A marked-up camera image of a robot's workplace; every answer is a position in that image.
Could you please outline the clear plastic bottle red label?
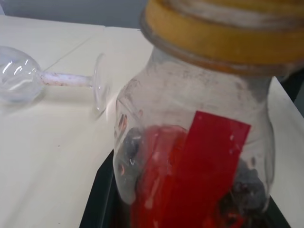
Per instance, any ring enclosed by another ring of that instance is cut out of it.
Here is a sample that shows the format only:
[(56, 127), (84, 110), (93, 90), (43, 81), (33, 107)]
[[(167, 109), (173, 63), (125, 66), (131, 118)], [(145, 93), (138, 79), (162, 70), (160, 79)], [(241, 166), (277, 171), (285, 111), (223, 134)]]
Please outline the clear plastic bottle red label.
[(268, 94), (304, 67), (304, 0), (148, 0), (146, 67), (116, 100), (124, 228), (269, 228)]

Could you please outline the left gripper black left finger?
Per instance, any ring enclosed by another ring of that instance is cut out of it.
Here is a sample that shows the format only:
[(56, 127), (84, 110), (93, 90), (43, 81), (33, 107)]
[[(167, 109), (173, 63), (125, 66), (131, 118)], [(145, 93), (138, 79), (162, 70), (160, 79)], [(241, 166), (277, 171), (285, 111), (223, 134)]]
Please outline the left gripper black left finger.
[(131, 228), (130, 171), (110, 152), (96, 173), (80, 228)]

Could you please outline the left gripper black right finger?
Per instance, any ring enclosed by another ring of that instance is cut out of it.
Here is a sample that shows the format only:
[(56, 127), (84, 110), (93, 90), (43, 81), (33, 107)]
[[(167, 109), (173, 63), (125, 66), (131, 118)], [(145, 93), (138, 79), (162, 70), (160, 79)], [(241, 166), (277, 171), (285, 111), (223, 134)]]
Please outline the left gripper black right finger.
[(266, 196), (267, 203), (264, 209), (265, 228), (292, 228), (270, 193), (266, 192)]

